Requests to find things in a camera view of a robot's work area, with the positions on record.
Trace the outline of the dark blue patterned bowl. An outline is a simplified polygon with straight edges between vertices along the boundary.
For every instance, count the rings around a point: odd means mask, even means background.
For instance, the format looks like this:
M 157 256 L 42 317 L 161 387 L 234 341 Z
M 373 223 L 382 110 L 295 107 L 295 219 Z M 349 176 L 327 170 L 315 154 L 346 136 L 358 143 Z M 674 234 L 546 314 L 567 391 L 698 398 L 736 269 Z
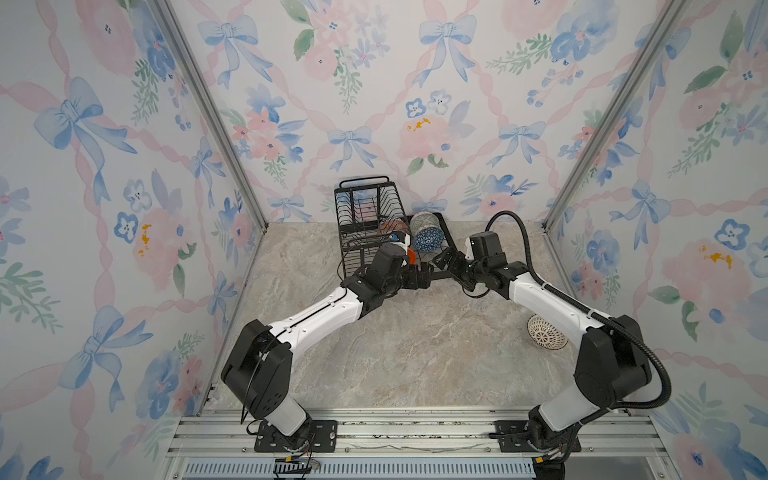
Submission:
M 430 225 L 419 230 L 413 237 L 412 249 L 416 252 L 433 252 L 442 248 L 445 234 L 437 225 Z

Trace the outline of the red patterned bowl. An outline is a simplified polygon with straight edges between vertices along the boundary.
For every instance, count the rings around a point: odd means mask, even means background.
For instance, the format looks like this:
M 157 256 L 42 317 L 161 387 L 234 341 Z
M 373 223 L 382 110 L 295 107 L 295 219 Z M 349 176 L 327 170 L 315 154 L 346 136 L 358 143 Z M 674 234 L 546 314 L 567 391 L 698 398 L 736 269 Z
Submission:
M 383 221 L 379 226 L 379 233 L 383 235 L 390 235 L 393 232 L 401 232 L 403 234 L 410 234 L 409 226 L 406 221 L 401 218 L 391 218 Z

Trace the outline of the green patterned bowl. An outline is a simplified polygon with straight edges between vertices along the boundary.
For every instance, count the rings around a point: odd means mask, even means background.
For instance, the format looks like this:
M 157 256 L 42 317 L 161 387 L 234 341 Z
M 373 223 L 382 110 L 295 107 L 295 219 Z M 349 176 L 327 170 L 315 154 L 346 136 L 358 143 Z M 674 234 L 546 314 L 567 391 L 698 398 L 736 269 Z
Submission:
M 429 211 L 421 211 L 415 213 L 409 221 L 410 231 L 413 234 L 417 234 L 422 230 L 430 228 L 440 229 L 440 220 L 437 215 Z

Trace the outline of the black wire dish rack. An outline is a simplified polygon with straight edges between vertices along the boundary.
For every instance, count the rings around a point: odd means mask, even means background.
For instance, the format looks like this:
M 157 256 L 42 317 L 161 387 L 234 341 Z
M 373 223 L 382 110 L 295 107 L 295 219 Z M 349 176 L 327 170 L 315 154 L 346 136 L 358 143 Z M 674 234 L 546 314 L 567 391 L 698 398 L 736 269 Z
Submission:
M 393 243 L 410 264 L 422 270 L 456 243 L 440 210 L 406 212 L 396 183 L 386 175 L 341 181 L 334 189 L 341 260 L 337 276 L 346 278 L 372 263 L 379 248 Z

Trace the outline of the beige lattice bowl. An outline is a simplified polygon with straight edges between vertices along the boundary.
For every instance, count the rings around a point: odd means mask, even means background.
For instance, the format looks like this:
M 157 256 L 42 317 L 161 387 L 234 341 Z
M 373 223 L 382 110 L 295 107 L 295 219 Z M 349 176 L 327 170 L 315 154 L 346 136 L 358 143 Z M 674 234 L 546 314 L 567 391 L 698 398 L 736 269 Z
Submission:
M 532 315 L 526 328 L 531 340 L 546 350 L 561 350 L 568 344 L 567 337 L 539 315 Z

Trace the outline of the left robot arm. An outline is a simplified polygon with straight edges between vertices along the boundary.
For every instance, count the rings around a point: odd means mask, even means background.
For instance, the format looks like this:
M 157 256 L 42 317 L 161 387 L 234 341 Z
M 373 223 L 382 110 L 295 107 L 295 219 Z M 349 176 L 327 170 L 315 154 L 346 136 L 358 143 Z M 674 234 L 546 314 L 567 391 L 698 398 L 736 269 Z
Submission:
M 258 320 L 247 323 L 220 375 L 241 402 L 241 415 L 267 422 L 285 438 L 304 439 L 311 420 L 289 394 L 293 362 L 399 291 L 429 288 L 433 273 L 433 265 L 417 264 L 401 245 L 386 243 L 371 263 L 359 267 L 317 303 L 272 324 Z

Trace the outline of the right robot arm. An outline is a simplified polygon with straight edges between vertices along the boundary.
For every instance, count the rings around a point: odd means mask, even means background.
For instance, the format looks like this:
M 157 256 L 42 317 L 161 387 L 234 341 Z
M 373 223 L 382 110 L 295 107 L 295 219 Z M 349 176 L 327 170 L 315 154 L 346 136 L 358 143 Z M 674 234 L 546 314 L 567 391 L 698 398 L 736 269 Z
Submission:
M 523 439 L 533 448 L 544 451 L 571 443 L 582 425 L 617 408 L 625 397 L 650 383 L 650 361 L 620 332 L 624 329 L 642 338 L 637 323 L 628 317 L 605 318 L 591 309 L 583 311 L 574 298 L 535 280 L 526 264 L 508 262 L 503 254 L 476 260 L 447 248 L 433 264 L 466 289 L 482 284 L 528 308 L 578 347 L 573 379 L 528 414 Z

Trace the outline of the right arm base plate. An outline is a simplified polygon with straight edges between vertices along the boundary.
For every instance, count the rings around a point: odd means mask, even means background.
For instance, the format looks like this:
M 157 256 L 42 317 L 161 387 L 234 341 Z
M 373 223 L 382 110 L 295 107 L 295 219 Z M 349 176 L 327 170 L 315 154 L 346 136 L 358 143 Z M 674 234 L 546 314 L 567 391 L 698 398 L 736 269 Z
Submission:
M 545 430 L 530 427 L 527 420 L 497 420 L 493 428 L 488 437 L 498 442 L 503 453 L 555 455 L 582 451 L 578 437 L 568 429 L 548 434 Z

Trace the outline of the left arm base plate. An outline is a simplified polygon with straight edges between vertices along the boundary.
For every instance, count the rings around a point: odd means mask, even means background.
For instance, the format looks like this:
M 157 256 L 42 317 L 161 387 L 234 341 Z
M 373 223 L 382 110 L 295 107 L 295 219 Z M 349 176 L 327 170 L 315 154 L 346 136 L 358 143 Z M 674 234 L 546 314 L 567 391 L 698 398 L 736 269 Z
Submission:
M 256 432 L 254 451 L 280 454 L 333 453 L 337 435 L 338 422 L 335 420 L 309 419 L 292 435 L 285 435 L 264 421 Z

